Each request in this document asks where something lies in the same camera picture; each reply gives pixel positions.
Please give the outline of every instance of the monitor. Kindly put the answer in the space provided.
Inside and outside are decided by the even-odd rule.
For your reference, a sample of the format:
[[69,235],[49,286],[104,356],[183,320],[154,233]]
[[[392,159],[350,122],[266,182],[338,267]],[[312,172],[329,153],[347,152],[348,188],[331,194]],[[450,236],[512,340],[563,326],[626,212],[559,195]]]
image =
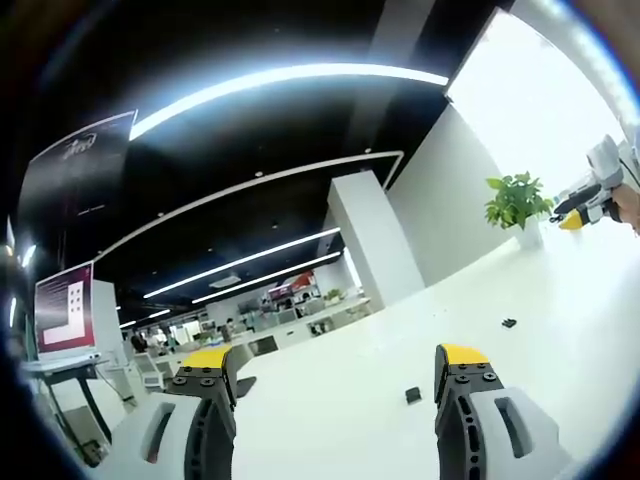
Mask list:
[[282,285],[281,287],[269,290],[269,297],[271,300],[280,300],[282,298],[291,297],[292,295],[293,289],[291,288],[291,285]]
[[93,262],[36,283],[35,331],[41,361],[95,354]]

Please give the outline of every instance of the banner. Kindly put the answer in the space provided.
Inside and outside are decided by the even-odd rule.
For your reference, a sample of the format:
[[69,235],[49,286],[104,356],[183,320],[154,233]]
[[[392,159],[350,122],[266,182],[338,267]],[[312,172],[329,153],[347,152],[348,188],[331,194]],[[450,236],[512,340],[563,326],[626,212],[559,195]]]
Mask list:
[[60,228],[116,209],[135,115],[127,112],[88,125],[33,158],[20,192],[21,223]]
[[39,353],[95,346],[93,262],[36,283],[35,326]]

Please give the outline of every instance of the potted plant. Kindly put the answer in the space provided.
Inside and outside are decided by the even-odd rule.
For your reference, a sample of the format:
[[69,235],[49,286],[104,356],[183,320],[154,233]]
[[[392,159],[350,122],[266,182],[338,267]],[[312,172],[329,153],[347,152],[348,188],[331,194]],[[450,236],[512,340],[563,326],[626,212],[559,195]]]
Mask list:
[[324,299],[325,299],[325,301],[327,302],[328,305],[334,305],[334,304],[340,302],[341,295],[342,295],[342,292],[340,292],[340,289],[332,288],[324,296]]
[[486,203],[487,221],[510,229],[524,249],[542,244],[536,215],[551,213],[553,201],[542,198],[540,179],[531,179],[529,172],[507,175],[503,178],[487,178],[487,184],[497,190],[496,197]]

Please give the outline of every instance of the black object on floor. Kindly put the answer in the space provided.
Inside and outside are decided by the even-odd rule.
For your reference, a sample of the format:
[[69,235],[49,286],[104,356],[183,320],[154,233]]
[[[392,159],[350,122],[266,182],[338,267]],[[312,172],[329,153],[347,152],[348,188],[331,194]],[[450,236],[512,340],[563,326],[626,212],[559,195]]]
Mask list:
[[238,387],[238,391],[236,392],[237,397],[242,398],[247,393],[249,393],[249,390],[251,390],[253,384],[256,383],[256,380],[258,380],[256,377],[241,378],[240,380],[238,380],[238,382],[236,383]]
[[407,397],[407,403],[411,405],[412,403],[417,402],[418,400],[422,400],[422,396],[420,395],[420,389],[418,387],[413,387],[404,392]]

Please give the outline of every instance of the white wall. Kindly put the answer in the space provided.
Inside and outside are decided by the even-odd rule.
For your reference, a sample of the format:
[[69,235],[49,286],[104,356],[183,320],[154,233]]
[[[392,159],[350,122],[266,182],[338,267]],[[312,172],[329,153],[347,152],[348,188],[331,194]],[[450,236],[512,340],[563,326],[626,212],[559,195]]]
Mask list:
[[372,171],[334,178],[327,201],[373,310],[424,289],[402,226]]
[[326,295],[329,290],[333,288],[337,288],[341,292],[346,293],[355,287],[344,255],[333,263],[314,268],[313,274],[316,277],[316,285],[322,296]]
[[388,193],[427,286],[509,238],[484,219],[493,195],[485,178],[499,175],[482,143],[448,106]]

